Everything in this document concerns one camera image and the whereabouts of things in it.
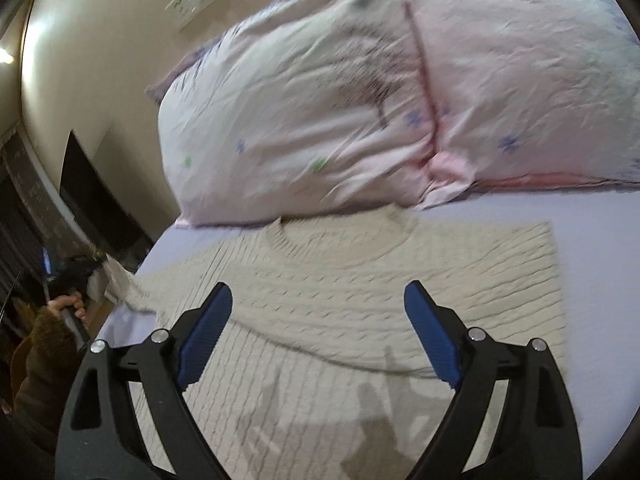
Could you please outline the brown fuzzy sleeve forearm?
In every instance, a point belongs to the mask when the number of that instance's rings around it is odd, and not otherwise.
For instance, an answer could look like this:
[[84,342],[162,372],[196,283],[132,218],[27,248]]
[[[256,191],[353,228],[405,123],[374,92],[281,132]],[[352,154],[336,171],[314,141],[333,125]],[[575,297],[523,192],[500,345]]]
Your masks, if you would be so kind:
[[28,337],[26,376],[14,396],[9,421],[29,444],[53,456],[80,354],[62,318],[43,308]]

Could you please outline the person's left hand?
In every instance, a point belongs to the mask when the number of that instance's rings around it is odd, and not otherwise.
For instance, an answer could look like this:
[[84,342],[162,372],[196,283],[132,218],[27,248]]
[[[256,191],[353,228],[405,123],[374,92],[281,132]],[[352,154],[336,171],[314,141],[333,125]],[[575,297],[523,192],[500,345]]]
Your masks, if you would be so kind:
[[72,309],[75,318],[78,318],[81,322],[85,321],[86,309],[84,300],[82,300],[79,292],[58,296],[47,303],[47,310],[59,320],[62,318],[62,313],[67,309]]

